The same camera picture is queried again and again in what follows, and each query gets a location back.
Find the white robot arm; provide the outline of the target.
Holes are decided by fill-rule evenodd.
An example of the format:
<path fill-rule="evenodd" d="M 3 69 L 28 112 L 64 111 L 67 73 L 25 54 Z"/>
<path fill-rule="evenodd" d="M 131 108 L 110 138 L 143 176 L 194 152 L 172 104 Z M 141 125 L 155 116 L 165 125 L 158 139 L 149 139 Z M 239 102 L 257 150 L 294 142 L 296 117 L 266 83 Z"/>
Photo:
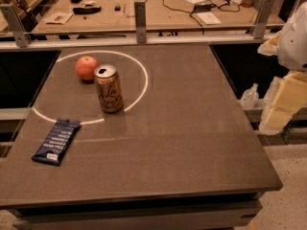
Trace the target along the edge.
<path fill-rule="evenodd" d="M 277 56 L 289 69 L 283 77 L 274 77 L 264 97 L 259 130 L 274 135 L 283 130 L 293 116 L 307 104 L 307 3 L 288 19 L 282 30 L 258 48 L 264 56 Z"/>

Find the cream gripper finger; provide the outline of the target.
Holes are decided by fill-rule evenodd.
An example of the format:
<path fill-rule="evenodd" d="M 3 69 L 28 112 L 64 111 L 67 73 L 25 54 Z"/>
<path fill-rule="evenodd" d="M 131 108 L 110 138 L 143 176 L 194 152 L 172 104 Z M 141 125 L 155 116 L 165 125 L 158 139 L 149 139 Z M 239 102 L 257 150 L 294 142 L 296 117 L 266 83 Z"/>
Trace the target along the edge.
<path fill-rule="evenodd" d="M 263 56 L 276 56 L 280 36 L 281 32 L 274 34 L 269 40 L 259 46 L 257 53 Z"/>
<path fill-rule="evenodd" d="M 307 74 L 290 71 L 285 77 L 274 77 L 264 98 L 259 130 L 274 135 L 283 130 L 293 116 L 307 104 Z"/>

